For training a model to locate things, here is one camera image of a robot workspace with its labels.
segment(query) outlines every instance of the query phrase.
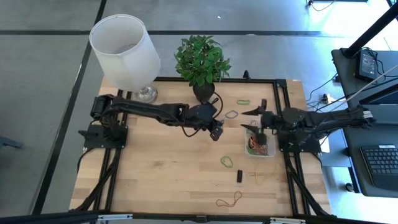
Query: black plant pot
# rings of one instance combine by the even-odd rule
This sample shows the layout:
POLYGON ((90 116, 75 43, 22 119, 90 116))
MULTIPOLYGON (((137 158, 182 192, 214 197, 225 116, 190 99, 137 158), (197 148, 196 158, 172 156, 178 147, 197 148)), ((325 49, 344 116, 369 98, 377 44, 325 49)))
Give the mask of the black plant pot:
POLYGON ((206 103, 213 95, 215 88, 216 87, 213 83, 209 84, 208 82, 205 82, 202 86, 194 85, 193 93, 200 103, 206 103))

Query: lamp base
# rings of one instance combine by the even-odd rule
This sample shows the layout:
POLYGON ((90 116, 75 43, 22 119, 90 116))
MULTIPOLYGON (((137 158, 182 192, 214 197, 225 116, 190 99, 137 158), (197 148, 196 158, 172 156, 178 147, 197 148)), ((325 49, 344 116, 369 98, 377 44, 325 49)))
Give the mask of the lamp base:
POLYGON ((142 103, 152 103, 157 98, 157 90, 154 86, 146 86, 138 92, 133 92, 131 99, 142 103))

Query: plastic container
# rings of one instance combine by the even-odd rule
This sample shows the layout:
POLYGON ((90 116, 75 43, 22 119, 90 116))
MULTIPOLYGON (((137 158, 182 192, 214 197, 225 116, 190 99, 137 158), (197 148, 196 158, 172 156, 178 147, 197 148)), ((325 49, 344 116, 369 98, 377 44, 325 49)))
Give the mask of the plastic container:
POLYGON ((137 92, 159 74, 159 55, 144 23, 134 16, 99 21, 90 32, 90 44, 105 77, 119 89, 137 92))
POLYGON ((268 129, 264 130, 264 134, 266 134, 266 138, 267 138, 266 155, 253 154, 254 151, 250 151, 250 149, 248 148, 248 141, 252 134, 253 134, 252 131, 250 131, 246 128, 244 129, 244 144, 243 144, 244 154, 251 158, 274 157, 275 153, 276 153, 276 151, 275 151, 275 136, 271 134, 271 131, 268 129))

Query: potted plant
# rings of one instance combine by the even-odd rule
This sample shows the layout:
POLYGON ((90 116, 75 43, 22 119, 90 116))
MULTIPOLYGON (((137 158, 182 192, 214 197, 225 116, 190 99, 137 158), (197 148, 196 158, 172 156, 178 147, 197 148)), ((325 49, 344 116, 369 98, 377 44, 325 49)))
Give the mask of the potted plant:
POLYGON ((229 59, 224 60, 223 51, 213 36, 193 36, 182 39, 175 59, 176 71, 189 81, 193 92, 201 103, 207 102, 215 91, 214 82, 229 77, 229 59))

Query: white cable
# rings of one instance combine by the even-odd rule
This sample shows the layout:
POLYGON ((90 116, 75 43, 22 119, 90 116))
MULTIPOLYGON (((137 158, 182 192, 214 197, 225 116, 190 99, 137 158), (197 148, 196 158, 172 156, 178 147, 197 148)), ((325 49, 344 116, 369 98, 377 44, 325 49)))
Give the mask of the white cable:
POLYGON ((336 0, 333 0, 327 7, 324 7, 323 9, 317 9, 317 8, 315 8, 315 7, 313 6, 313 3, 311 3, 310 5, 312 6, 312 8, 313 8, 315 11, 320 12, 320 11, 323 11, 323 10, 327 9, 329 6, 331 6, 333 3, 335 3, 335 1, 336 1, 336 0))
POLYGON ((366 86, 362 87, 362 89, 360 89, 359 91, 357 91, 354 95, 350 96, 347 100, 345 100, 344 102, 342 102, 341 104, 339 104, 338 106, 336 106, 335 108, 333 108, 330 112, 334 111, 335 109, 337 109, 338 107, 340 107, 341 105, 349 102, 349 100, 351 100, 352 98, 354 98, 356 95, 358 95, 359 93, 361 93, 364 89, 366 89, 366 87, 368 87, 369 85, 372 85, 372 83, 376 82, 379 78, 383 77, 384 75, 387 75, 387 73, 393 71, 393 69, 395 69, 396 67, 398 67, 398 65, 392 67, 390 70, 384 72, 384 74, 380 75, 379 77, 377 77, 376 79, 374 79, 373 81, 369 82, 366 86))

